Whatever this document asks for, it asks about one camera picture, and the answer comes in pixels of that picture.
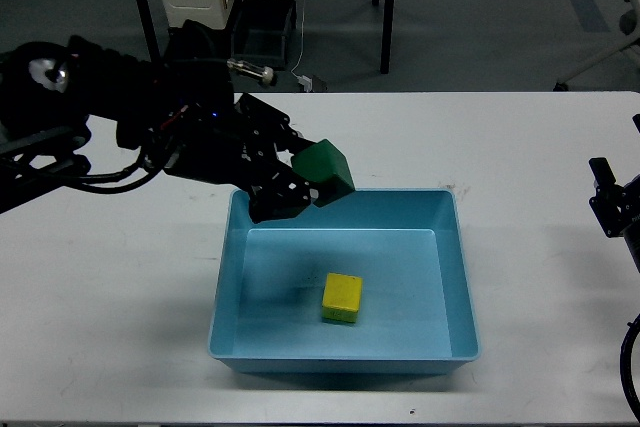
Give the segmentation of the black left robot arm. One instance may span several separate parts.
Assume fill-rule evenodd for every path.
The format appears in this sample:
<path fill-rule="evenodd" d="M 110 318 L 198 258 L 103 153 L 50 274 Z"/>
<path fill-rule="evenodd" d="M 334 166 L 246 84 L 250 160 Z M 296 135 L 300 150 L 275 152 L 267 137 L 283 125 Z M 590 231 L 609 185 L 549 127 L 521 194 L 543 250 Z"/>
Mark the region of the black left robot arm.
<path fill-rule="evenodd" d="M 2 210 L 60 187 L 124 193 L 160 173 L 241 189 L 255 222 L 319 205 L 325 183 L 280 159 L 312 142 L 285 113 L 236 96 L 232 72 L 274 82 L 233 59 L 148 62 L 76 35 L 17 47 L 1 64 Z"/>

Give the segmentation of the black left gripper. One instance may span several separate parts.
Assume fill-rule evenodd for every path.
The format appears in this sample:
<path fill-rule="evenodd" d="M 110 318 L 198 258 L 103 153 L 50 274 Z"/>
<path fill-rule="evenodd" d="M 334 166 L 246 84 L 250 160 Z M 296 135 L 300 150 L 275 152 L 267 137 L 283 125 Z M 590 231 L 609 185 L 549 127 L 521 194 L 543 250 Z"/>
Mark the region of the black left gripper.
<path fill-rule="evenodd" d="M 250 94 L 234 104 L 163 98 L 117 122 L 117 145 L 139 148 L 145 170 L 247 191 L 254 223 L 294 218 L 312 204 L 312 182 L 279 154 L 314 144 Z"/>

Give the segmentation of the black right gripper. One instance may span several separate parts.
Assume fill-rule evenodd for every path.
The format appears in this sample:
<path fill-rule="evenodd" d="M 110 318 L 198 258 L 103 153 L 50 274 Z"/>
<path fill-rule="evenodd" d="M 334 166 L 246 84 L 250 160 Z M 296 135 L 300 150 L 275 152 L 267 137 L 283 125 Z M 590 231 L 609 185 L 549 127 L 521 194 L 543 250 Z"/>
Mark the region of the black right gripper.
<path fill-rule="evenodd" d="M 639 175 L 619 185 L 605 157 L 589 160 L 594 175 L 595 195 L 589 205 L 604 234 L 625 240 L 633 263 L 640 271 Z"/>

